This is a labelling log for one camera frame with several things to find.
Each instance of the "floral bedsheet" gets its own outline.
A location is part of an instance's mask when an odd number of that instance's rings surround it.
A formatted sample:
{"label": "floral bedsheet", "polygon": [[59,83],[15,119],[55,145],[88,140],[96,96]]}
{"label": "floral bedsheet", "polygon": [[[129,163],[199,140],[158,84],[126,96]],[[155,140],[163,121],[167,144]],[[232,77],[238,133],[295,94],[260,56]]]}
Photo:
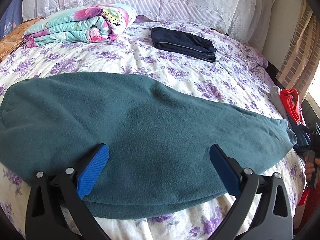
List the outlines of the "floral bedsheet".
{"label": "floral bedsheet", "polygon": [[[215,63],[208,63],[152,46],[151,28],[166,27],[209,39],[217,48]],[[0,64],[0,101],[6,89],[23,79],[96,71],[147,75],[182,93],[233,104],[265,116],[282,118],[268,100],[269,91],[255,67],[263,66],[250,47],[201,25],[182,22],[137,23],[116,41],[96,44],[51,43],[38,48],[20,48]],[[282,174],[294,215],[305,187],[304,168],[291,150],[265,172]],[[25,234],[25,215],[30,187],[0,164],[0,205]],[[207,239],[235,201],[228,194],[173,214],[138,220],[96,218],[108,235],[116,239]],[[246,231],[258,206],[257,196],[240,230]],[[68,210],[63,210],[70,228],[77,232]]]}

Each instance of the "clothing pile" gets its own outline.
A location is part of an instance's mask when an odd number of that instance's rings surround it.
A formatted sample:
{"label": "clothing pile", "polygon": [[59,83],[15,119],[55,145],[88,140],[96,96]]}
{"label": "clothing pile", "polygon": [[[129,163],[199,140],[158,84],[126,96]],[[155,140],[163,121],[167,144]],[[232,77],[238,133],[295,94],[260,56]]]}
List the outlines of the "clothing pile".
{"label": "clothing pile", "polygon": [[152,28],[151,39],[157,49],[177,52],[186,56],[215,62],[217,49],[212,42],[193,35],[166,28]]}
{"label": "clothing pile", "polygon": [[310,137],[304,132],[300,125],[306,126],[299,103],[299,95],[296,89],[289,88],[281,90],[279,87],[271,87],[268,97],[284,119],[288,120],[289,128],[295,133],[297,143],[295,150],[310,145]]}

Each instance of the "floral blanket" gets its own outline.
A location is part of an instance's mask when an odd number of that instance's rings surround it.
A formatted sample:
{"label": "floral blanket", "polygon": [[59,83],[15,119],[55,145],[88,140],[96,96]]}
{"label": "floral blanket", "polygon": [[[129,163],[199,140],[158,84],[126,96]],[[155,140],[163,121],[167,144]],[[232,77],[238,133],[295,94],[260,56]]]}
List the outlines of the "floral blanket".
{"label": "floral blanket", "polygon": [[[204,62],[152,46],[151,28],[165,27],[209,39],[217,48],[217,60]],[[250,47],[201,25],[182,22],[138,23],[116,41],[103,43],[50,43],[38,48],[19,48],[0,64],[0,102],[12,84],[32,77],[59,73],[97,71],[147,75],[186,94],[233,104],[265,116],[282,118],[269,101],[269,87],[257,76],[261,58]],[[294,150],[264,174],[282,174],[292,215],[305,187],[304,167]],[[30,187],[0,164],[0,204],[9,220],[25,234],[25,215]],[[96,218],[112,239],[205,240],[221,223],[233,196],[225,194],[201,205],[173,214],[139,220]],[[256,196],[239,233],[246,231],[259,202]],[[70,228],[74,221],[63,209]]]}
{"label": "floral blanket", "polygon": [[51,42],[114,41],[136,19],[129,5],[109,3],[57,12],[32,25],[24,33],[27,48]]}

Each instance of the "blue cloth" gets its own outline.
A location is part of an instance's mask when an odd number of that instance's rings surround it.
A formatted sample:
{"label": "blue cloth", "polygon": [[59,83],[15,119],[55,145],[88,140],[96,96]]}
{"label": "blue cloth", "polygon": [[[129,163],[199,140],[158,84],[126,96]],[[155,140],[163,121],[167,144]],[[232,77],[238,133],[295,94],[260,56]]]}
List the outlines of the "blue cloth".
{"label": "blue cloth", "polygon": [[22,0],[12,0],[0,20],[0,39],[22,23]]}
{"label": "blue cloth", "polygon": [[303,132],[299,129],[298,125],[296,124],[296,122],[292,119],[292,117],[289,114],[287,114],[287,115],[288,115],[288,120],[292,126],[292,131],[294,132],[294,134],[297,137],[297,143],[294,146],[294,149],[299,149],[300,147],[308,146],[309,143],[308,143],[307,138],[305,136],[305,132]]}
{"label": "blue cloth", "polygon": [[202,37],[166,28],[152,28],[151,39],[157,49],[177,52],[208,62],[215,62],[217,49],[212,41]]}
{"label": "blue cloth", "polygon": [[146,76],[79,72],[12,85],[0,107],[0,162],[30,182],[73,167],[100,143],[109,160],[84,201],[112,219],[159,216],[226,193],[217,143],[262,173],[296,143],[287,120],[193,97]]}

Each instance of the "curtain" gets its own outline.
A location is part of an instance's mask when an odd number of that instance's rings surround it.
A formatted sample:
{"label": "curtain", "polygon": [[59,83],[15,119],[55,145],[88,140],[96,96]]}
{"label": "curtain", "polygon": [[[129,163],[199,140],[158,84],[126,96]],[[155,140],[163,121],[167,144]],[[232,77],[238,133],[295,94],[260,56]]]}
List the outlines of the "curtain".
{"label": "curtain", "polygon": [[295,34],[276,78],[285,88],[295,88],[300,102],[311,86],[320,60],[320,23],[302,1]]}

